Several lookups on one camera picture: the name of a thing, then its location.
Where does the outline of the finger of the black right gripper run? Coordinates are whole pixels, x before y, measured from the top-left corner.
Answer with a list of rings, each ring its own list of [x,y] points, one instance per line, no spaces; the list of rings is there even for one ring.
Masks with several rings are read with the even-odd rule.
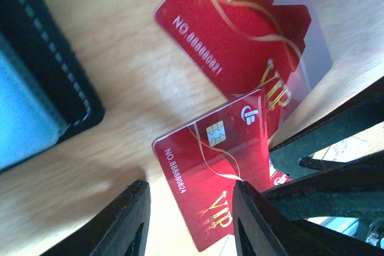
[[[335,168],[310,156],[383,122],[383,78],[335,110],[269,150],[272,165],[291,179]]]
[[[374,153],[262,192],[291,220],[383,218],[383,154]]]

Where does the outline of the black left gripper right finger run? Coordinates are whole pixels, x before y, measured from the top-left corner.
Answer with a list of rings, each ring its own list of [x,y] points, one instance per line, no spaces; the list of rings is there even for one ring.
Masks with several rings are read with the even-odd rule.
[[[238,255],[374,255],[375,247],[313,224],[291,221],[248,182],[233,192],[233,227]]]

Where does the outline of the black leather card holder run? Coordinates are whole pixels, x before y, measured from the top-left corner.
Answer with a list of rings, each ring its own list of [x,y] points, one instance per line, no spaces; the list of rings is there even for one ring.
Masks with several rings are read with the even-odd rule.
[[[1,170],[98,125],[105,109],[44,0],[1,0]]]

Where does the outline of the red VIP card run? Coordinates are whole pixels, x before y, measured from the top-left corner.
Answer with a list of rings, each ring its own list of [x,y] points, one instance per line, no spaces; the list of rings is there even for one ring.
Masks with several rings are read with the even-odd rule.
[[[233,233],[235,183],[270,187],[263,91],[211,110],[152,144],[198,251]]]

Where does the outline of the white card right centre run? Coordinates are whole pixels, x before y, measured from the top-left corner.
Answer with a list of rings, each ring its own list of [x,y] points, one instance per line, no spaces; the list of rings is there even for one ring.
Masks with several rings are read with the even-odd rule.
[[[383,122],[317,151],[314,159],[349,162],[383,150]]]

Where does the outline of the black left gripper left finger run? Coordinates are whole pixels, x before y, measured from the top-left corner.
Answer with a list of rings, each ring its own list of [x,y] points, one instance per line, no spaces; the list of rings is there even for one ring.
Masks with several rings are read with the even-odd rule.
[[[83,227],[44,255],[144,255],[151,213],[149,183],[129,185]]]

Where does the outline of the red card upper centre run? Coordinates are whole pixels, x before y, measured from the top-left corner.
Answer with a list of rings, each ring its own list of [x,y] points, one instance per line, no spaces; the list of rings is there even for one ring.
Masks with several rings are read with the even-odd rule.
[[[311,0],[164,0],[155,19],[225,97],[262,89],[279,124],[332,66]]]

